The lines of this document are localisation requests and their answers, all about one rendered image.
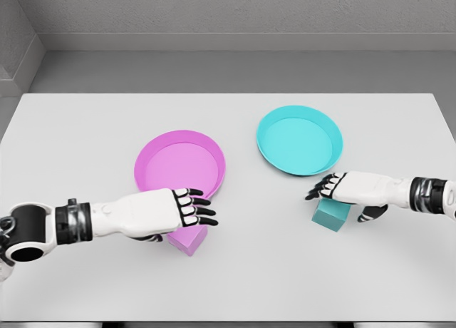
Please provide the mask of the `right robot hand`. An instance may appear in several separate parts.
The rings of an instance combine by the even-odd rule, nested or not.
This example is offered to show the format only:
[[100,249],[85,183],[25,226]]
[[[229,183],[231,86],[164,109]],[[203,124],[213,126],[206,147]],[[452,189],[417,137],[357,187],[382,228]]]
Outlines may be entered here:
[[364,207],[358,222],[378,219],[390,205],[388,185],[391,178],[373,173],[349,171],[331,173],[308,191],[305,200],[327,198]]

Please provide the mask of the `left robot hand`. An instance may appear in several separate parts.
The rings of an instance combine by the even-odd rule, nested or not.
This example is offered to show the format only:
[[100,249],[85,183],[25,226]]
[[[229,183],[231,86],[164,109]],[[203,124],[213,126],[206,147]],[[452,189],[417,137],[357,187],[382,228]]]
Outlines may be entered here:
[[122,225],[122,233],[135,240],[161,241],[162,235],[183,227],[216,226],[216,212],[209,209],[209,200],[201,190],[182,188],[160,189],[131,195],[127,199],[130,217]]

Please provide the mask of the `teal block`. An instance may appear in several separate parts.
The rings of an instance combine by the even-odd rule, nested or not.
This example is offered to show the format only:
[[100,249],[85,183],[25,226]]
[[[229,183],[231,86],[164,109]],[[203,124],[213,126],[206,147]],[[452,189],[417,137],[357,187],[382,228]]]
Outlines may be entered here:
[[322,198],[316,207],[312,221],[334,232],[338,232],[348,217],[351,205]]

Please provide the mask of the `pink block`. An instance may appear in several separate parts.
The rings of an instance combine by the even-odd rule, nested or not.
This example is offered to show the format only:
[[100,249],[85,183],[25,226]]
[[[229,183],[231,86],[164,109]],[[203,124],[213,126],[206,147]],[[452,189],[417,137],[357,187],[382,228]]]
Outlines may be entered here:
[[187,256],[193,256],[198,247],[207,236],[205,225],[193,225],[181,227],[178,230],[167,234],[168,242]]

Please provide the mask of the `pink round plate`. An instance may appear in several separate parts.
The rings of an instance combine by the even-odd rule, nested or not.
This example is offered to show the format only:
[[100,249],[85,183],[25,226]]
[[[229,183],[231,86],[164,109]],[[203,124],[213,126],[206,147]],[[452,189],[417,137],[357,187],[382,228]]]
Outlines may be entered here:
[[211,198],[223,183],[226,161],[220,146],[193,130],[174,130],[153,138],[135,161],[140,191],[194,188]]

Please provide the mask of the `cyan round plate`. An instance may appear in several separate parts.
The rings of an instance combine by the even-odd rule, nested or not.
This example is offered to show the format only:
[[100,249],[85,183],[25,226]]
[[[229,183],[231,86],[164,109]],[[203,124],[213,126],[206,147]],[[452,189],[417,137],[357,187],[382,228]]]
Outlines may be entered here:
[[291,175],[317,175],[332,168],[343,152],[343,136],[325,113],[308,106],[282,106],[267,113],[256,130],[264,159]]

